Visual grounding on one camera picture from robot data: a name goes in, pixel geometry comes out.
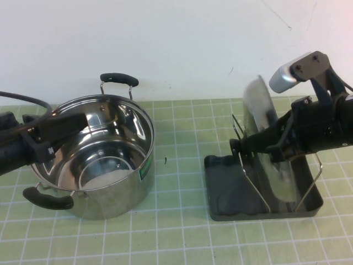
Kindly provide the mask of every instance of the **green cutting mat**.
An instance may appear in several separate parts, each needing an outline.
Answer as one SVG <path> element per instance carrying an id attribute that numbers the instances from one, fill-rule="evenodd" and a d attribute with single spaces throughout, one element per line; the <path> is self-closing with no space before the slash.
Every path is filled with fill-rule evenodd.
<path id="1" fill-rule="evenodd" d="M 279 114 L 294 98 L 275 98 Z M 156 183 L 127 214 L 81 220 L 27 202 L 30 169 L 0 176 L 0 264 L 353 264 L 353 149 L 320 153 L 314 218 L 214 222 L 207 213 L 203 159 L 228 155 L 239 99 L 141 103 L 154 119 Z M 37 107 L 2 107 L 20 117 Z M 312 156 L 313 174 L 318 165 Z"/>

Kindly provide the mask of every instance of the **green label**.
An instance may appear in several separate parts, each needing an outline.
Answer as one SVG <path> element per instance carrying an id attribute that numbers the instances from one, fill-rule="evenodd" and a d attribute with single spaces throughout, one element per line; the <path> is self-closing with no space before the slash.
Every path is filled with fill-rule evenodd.
<path id="1" fill-rule="evenodd" d="M 140 169 L 140 180 L 142 181 L 145 176 L 147 175 L 150 167 L 152 164 L 152 154 L 149 156 L 149 158 L 146 161 L 146 164 Z"/>

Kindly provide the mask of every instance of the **black tray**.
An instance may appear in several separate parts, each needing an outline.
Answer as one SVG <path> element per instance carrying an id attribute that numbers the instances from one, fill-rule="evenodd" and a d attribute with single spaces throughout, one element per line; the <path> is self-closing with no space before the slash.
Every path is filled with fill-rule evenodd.
<path id="1" fill-rule="evenodd" d="M 271 212 L 247 180 L 239 158 L 231 155 L 207 156 L 204 159 L 206 186 L 210 216 L 214 221 L 312 217 L 323 205 L 323 199 L 314 185 L 301 206 L 294 211 L 313 182 L 304 156 L 291 162 L 297 185 L 296 203 L 283 202 L 273 195 L 270 183 L 267 177 L 263 177 L 265 173 L 259 166 L 260 162 L 256 156 L 251 163 L 246 160 L 246 157 L 243 157 L 242 161 L 247 176 L 264 197 Z"/>

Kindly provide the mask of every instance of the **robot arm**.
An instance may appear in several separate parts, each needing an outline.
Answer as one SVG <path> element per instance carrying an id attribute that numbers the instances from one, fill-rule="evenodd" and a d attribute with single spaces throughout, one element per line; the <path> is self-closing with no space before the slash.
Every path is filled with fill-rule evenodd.
<path id="1" fill-rule="evenodd" d="M 240 141 L 232 140 L 231 148 L 244 153 L 268 153 L 273 162 L 282 162 L 353 145 L 353 97 L 327 55 L 316 51 L 282 66 L 270 80 L 270 87 L 281 93 L 308 80 L 318 101 L 304 97 L 293 102 L 291 110 L 276 124 Z"/>
<path id="2" fill-rule="evenodd" d="M 62 144 L 88 125 L 84 113 L 52 116 L 50 105 L 41 100 L 6 92 L 0 92 L 0 96 L 29 101 L 47 109 L 43 116 L 23 115 L 24 124 L 11 112 L 0 114 L 0 175 L 55 158 Z"/>

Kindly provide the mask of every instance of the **pot rim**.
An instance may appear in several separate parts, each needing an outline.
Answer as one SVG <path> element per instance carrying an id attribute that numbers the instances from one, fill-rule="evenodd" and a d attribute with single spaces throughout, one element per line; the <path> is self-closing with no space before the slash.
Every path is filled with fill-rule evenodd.
<path id="1" fill-rule="evenodd" d="M 142 168 L 142 165 L 146 164 L 147 160 L 150 158 L 150 156 L 152 155 L 152 152 L 154 150 L 154 141 L 156 139 L 156 130 L 154 129 L 153 126 L 153 121 L 151 119 L 151 117 L 148 115 L 148 113 L 140 106 L 138 105 L 134 100 L 130 100 L 126 97 L 122 97 L 122 96 L 117 96 L 117 95 L 112 95 L 112 94 L 94 94 L 94 95 L 89 95 L 89 96 L 83 96 L 83 97 L 79 97 L 79 98 L 75 98 L 72 99 L 71 101 L 67 101 L 61 105 L 59 105 L 58 107 L 56 107 L 53 111 L 52 111 L 52 115 L 56 115 L 58 113 L 62 113 L 65 112 L 65 110 L 67 109 L 71 109 L 76 107 L 77 105 L 80 105 L 80 103 L 82 103 L 84 100 L 90 100 L 90 99 L 111 99 L 111 98 L 115 98 L 115 99 L 120 99 L 122 102 L 128 102 L 130 104 L 132 104 L 135 108 L 137 108 L 137 110 L 141 111 L 143 115 L 145 115 L 150 123 L 150 130 L 151 130 L 151 135 L 152 135 L 152 141 L 151 141 L 151 145 L 149 147 L 149 150 L 145 156 L 145 159 L 142 161 L 142 163 L 131 173 L 129 173 L 128 175 L 126 175 L 124 178 L 113 182 L 109 185 L 103 186 L 103 187 L 99 187 L 99 188 L 93 188 L 93 189 L 67 189 L 67 188 L 62 188 L 58 185 L 55 185 L 51 182 L 49 182 L 46 178 L 44 178 L 40 172 L 38 171 L 38 168 L 36 166 L 35 163 L 33 163 L 31 165 L 32 170 L 34 171 L 34 173 L 37 175 L 37 177 L 40 179 L 40 181 L 45 182 L 45 184 L 47 184 L 50 188 L 55 188 L 55 189 L 59 189 L 59 190 L 64 190 L 67 192 L 90 192 L 90 191 L 94 191 L 94 190 L 100 190 L 100 189 L 104 189 L 107 188 L 109 186 L 115 185 L 123 180 L 125 180 L 126 178 L 128 178 L 129 176 L 133 175 L 136 172 L 139 172 Z"/>

